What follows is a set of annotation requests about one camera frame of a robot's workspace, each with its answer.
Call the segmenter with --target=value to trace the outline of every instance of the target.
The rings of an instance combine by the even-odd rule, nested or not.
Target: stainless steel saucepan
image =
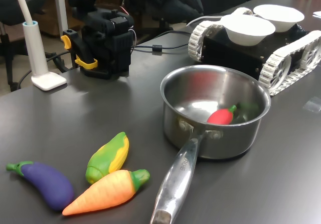
[[[156,197],[151,224],[172,224],[188,192],[197,157],[229,159],[253,144],[268,112],[268,91],[254,78],[224,67],[196,65],[168,74],[160,85],[164,133],[181,150]],[[237,105],[230,125],[206,123],[218,109]]]

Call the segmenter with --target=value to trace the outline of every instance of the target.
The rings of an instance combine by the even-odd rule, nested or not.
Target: paper bowl
[[[275,25],[276,32],[286,32],[295,23],[303,21],[304,15],[297,9],[278,5],[261,5],[254,8],[254,13]]]
[[[229,39],[241,46],[255,46],[275,31],[271,22],[249,15],[227,15],[221,21]]]

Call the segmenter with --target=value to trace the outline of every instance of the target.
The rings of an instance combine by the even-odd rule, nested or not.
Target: orange carrot
[[[147,170],[112,172],[90,186],[63,210],[62,215],[79,214],[120,205],[130,200],[148,180]]]

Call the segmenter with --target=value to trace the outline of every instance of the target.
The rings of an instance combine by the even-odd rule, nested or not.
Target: tracked robot
[[[238,8],[232,14],[253,12]],[[189,55],[196,61],[247,73],[274,96],[313,71],[321,60],[321,31],[307,32],[296,23],[292,25],[255,46],[240,46],[229,39],[222,20],[203,21],[190,37]]]

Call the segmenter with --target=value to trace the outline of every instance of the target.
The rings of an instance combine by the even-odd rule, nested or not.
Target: table surface
[[[297,7],[305,13],[302,25],[314,30],[321,29],[321,20],[311,16],[321,10],[320,2],[253,0],[244,5]],[[176,46],[187,40],[168,34],[149,43]],[[63,74],[67,87],[49,92],[28,87],[1,97],[1,223],[149,223],[159,186],[178,151],[163,136],[159,85],[172,70],[192,64],[186,48],[162,54],[135,51],[128,78],[106,81],[73,70]],[[176,224],[320,223],[321,116],[302,108],[312,97],[321,97],[320,76],[317,67],[272,98],[243,158],[198,160]],[[44,162],[62,171],[78,196],[89,186],[89,158],[121,131],[130,141],[123,168],[147,169],[151,179],[132,201],[117,208],[63,217],[46,206],[32,185],[5,171],[8,162]]]

